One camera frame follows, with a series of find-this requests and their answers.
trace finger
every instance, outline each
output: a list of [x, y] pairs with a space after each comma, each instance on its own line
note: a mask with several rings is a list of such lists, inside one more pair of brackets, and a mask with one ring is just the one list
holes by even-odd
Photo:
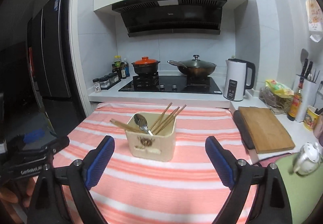
[[27, 189], [26, 189], [26, 193], [28, 196], [31, 197], [31, 195], [33, 195], [33, 191], [34, 191], [34, 188], [35, 188], [35, 185], [36, 185], [36, 182], [35, 180], [31, 177], [29, 179], [29, 182], [27, 184]]
[[28, 198], [24, 199], [24, 201], [23, 201], [24, 206], [29, 207], [30, 201], [31, 201], [31, 197], [28, 197]]
[[4, 187], [0, 187], [0, 199], [11, 203], [18, 203], [17, 196], [12, 191]]
[[23, 223], [23, 221], [21, 220], [21, 218], [18, 216], [18, 214], [16, 213], [16, 211], [14, 210], [14, 208], [12, 207], [12, 205], [10, 203], [8, 203], [7, 201], [0, 199], [2, 204], [4, 205], [4, 208], [6, 209], [6, 211], [8, 212], [8, 214], [10, 215], [10, 217], [12, 218], [12, 220], [15, 223]]

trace black range hood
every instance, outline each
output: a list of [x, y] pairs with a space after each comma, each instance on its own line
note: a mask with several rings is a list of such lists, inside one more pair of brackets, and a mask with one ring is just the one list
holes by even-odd
[[128, 36], [164, 33], [220, 34], [227, 0], [123, 0], [112, 4], [121, 13]]

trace wok handle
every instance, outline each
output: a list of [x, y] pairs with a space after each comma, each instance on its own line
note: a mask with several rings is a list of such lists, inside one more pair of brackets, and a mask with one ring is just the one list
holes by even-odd
[[169, 60], [169, 61], [167, 61], [167, 63], [171, 64], [172, 66], [187, 68], [187, 66], [185, 66], [181, 62], [176, 62], [176, 61]]

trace white teapot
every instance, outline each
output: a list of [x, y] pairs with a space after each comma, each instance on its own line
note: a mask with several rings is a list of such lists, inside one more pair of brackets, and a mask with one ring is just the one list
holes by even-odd
[[294, 161], [293, 171], [300, 175], [308, 175], [315, 171], [321, 163], [320, 151], [318, 143], [305, 143]]

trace pink and white tablecloth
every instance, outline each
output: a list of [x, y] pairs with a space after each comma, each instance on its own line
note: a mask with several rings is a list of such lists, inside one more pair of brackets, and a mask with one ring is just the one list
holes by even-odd
[[[133, 157], [124, 123], [139, 111], [162, 112], [167, 105], [101, 103], [70, 134], [70, 145], [56, 154], [54, 166], [84, 158], [106, 135], [115, 140], [115, 152], [91, 194], [109, 224], [211, 224], [228, 197], [204, 148], [208, 136], [236, 158], [250, 161], [231, 113], [221, 108], [187, 106], [177, 116], [176, 148], [170, 162]], [[245, 223], [255, 195], [252, 186], [238, 223]], [[82, 223], [67, 187], [64, 193], [75, 223]]]

